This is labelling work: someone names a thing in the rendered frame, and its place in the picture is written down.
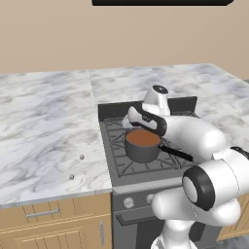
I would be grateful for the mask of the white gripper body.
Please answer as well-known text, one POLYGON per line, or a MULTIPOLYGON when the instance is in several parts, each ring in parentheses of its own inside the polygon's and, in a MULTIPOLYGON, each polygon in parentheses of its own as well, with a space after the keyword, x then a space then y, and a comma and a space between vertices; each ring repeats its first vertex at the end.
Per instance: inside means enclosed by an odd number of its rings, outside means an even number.
POLYGON ((123 120, 122 120, 122 126, 123 128, 125 129, 128 129, 128 128, 133 128, 133 125, 130 123, 129 119, 127 116, 124 116, 123 120))

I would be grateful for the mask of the dark grey saucepan, hot chocolate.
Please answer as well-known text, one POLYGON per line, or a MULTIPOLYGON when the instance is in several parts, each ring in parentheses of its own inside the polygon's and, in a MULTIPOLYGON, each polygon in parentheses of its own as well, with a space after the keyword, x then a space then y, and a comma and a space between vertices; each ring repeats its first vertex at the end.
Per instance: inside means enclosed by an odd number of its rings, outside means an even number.
POLYGON ((186 153, 164 146, 158 135, 146 129, 133 129, 128 131, 124 137, 124 149, 126 155, 131 160, 141 163, 154 161, 160 152, 187 161, 193 160, 193 157, 186 153))

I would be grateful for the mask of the dark grey hob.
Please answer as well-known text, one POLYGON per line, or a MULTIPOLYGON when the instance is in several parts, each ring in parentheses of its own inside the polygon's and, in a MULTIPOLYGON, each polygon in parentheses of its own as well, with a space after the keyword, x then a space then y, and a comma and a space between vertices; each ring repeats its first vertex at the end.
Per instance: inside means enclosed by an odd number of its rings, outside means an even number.
POLYGON ((195 162, 160 152, 149 163, 132 161, 125 153, 125 129, 122 120, 130 106, 142 101, 98 105, 98 120, 113 191, 133 193, 157 188, 179 187, 183 173, 195 162))

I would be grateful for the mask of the light wood drawer front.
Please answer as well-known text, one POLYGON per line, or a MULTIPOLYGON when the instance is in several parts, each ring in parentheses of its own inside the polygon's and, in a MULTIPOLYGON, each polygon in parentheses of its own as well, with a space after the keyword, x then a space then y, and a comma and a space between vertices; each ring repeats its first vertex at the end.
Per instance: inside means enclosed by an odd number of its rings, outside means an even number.
POLYGON ((81 196, 4 208, 0 209, 0 231, 82 217, 95 217, 98 215, 109 214, 110 212, 110 194, 81 196), (25 218, 25 214, 27 213, 39 213, 54 210, 56 208, 59 208, 59 212, 56 214, 28 219, 25 218))

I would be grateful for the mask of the black oven door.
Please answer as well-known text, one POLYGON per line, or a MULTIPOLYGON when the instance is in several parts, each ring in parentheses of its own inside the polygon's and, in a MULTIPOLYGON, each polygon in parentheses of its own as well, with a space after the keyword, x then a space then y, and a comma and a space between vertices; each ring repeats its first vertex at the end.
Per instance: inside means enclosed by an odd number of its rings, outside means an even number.
MULTIPOLYGON (((151 214, 138 216, 129 211, 115 212, 113 214, 113 249, 150 249, 153 241, 162 232, 164 221, 157 218, 150 222, 121 226, 116 219, 116 215, 121 214, 125 220, 152 217, 151 214)), ((195 222, 191 226, 189 237, 198 249, 212 248, 220 230, 220 227, 195 222)))

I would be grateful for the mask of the black range hood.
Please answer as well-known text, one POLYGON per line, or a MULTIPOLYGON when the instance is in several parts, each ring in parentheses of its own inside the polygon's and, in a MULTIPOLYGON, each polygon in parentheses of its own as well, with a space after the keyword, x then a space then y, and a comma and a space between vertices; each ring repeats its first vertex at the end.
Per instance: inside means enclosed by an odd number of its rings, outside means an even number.
POLYGON ((233 0, 91 0, 93 6, 228 6, 233 0))

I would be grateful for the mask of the light wood cupboard door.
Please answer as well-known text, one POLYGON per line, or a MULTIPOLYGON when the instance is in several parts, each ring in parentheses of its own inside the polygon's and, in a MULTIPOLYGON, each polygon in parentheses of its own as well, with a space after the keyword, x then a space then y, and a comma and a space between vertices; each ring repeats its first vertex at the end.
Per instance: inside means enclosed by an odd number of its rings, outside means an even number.
POLYGON ((0 249, 112 249, 111 215, 0 232, 0 249), (99 222, 104 225, 101 245, 99 222))

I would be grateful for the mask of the light wood cupboard run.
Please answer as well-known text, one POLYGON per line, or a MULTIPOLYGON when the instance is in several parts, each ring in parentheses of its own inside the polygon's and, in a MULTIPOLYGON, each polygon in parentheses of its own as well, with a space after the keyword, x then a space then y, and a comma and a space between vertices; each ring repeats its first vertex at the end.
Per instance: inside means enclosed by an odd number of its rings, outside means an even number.
POLYGON ((249 194, 241 196, 238 201, 241 207, 241 216, 234 225, 221 229, 218 241, 249 234, 249 194))

